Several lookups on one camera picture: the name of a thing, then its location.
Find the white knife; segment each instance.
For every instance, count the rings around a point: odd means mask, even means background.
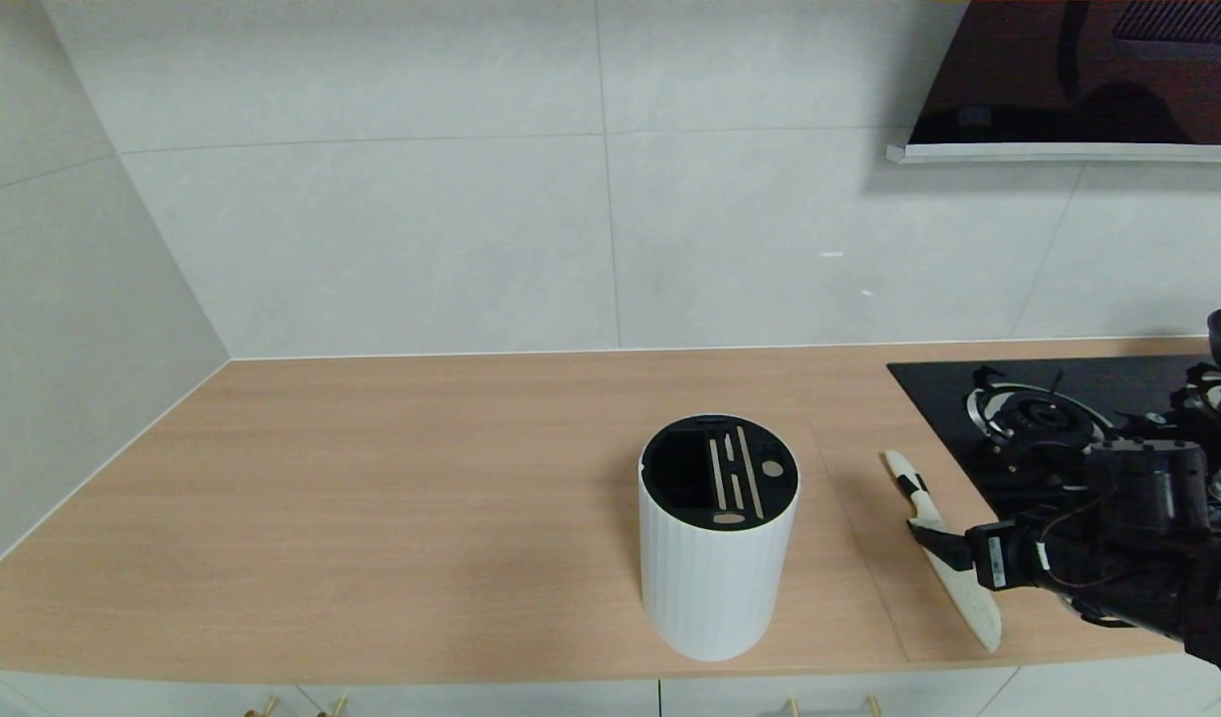
[[[910,460],[896,451],[885,451],[884,462],[889,464],[889,471],[894,474],[894,478],[906,478],[907,484],[911,485],[911,495],[907,495],[907,498],[916,507],[916,518],[907,519],[907,523],[949,534],[946,523],[943,523],[943,517],[938,513],[938,507],[934,507],[933,498],[929,498],[924,478],[921,478],[921,474],[911,467]],[[996,605],[991,591],[978,585],[978,574],[974,570],[956,570],[929,548],[924,548],[924,551],[929,564],[933,566],[933,572],[938,573],[938,579],[943,581],[944,589],[947,589],[947,595],[956,603],[956,610],[960,610],[960,616],[969,625],[969,630],[974,631],[974,636],[983,644],[987,652],[996,652],[1001,645],[1002,623],[1001,608]]]

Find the knife block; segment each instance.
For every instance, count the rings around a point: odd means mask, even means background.
[[[729,660],[761,640],[801,487],[797,463],[746,418],[670,423],[637,462],[641,599],[674,650]]]

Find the wall tile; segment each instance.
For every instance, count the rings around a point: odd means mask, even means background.
[[[118,159],[0,189],[0,555],[225,362]]]
[[[51,0],[120,151],[602,131],[592,0]]]
[[[1221,166],[1089,165],[1015,336],[1206,332],[1221,305]]]
[[[123,160],[237,358],[615,346],[602,138]]]
[[[601,0],[607,128],[910,127],[966,6]]]
[[[49,15],[0,1],[0,186],[112,151]]]
[[[900,167],[888,140],[610,137],[624,346],[1006,336],[1079,167]]]

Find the wooden countertop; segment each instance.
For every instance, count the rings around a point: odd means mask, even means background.
[[[232,363],[0,563],[0,668],[275,684],[915,671],[1170,652],[998,595],[989,656],[907,535],[878,452],[949,525],[991,513],[888,362],[1203,353],[1203,340]],[[639,596],[635,463],[684,414],[792,446],[774,622],[680,657]]]

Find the wooden cabinet knob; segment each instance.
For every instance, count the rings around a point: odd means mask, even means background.
[[[269,702],[265,702],[265,710],[256,712],[254,708],[249,708],[243,713],[243,717],[270,717],[274,715],[274,708],[278,706],[278,697],[271,697]]]
[[[338,699],[337,707],[332,710],[331,715],[320,712],[319,717],[341,717],[343,713],[346,713],[346,699]]]
[[[871,717],[880,717],[880,702],[874,694],[867,695],[867,711]],[[788,700],[788,712],[791,717],[801,717],[801,708],[797,707],[797,699]]]

